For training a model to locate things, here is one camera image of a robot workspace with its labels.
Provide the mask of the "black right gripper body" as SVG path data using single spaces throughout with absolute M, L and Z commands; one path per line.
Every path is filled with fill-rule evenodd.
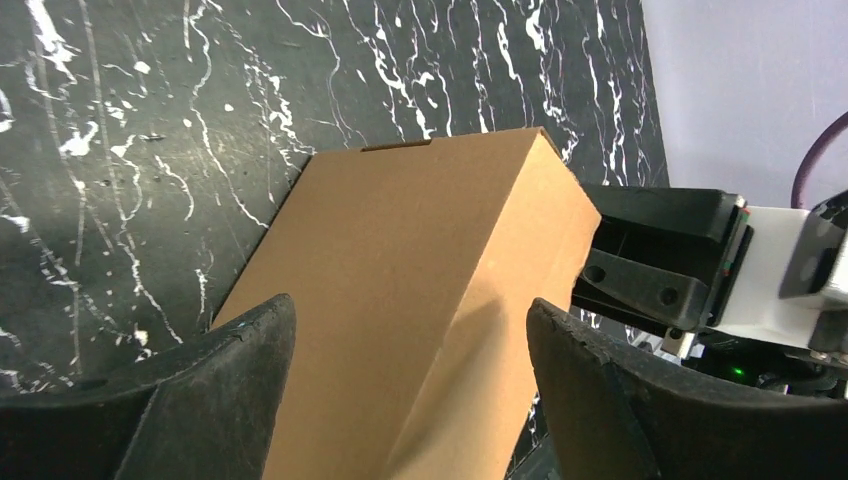
M 584 190 L 601 223 L 573 306 L 649 333 L 716 326 L 754 235 L 746 200 L 716 189 Z

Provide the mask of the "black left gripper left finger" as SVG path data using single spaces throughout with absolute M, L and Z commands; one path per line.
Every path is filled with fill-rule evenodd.
M 64 390 L 1 400 L 5 479 L 258 479 L 295 344 L 276 295 L 206 334 Z

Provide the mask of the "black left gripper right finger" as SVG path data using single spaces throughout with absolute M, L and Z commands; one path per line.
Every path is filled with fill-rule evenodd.
M 527 341 L 566 479 L 843 479 L 847 404 L 696 372 L 537 298 Z

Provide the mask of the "brown cardboard box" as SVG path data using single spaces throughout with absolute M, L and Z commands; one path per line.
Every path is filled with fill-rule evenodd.
M 267 479 L 501 479 L 599 213 L 540 127 L 313 156 L 216 324 L 297 317 Z

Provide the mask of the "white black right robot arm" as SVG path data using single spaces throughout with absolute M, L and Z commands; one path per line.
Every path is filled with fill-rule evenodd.
M 715 189 L 589 185 L 600 212 L 574 305 L 745 386 L 847 393 L 847 197 L 758 207 Z

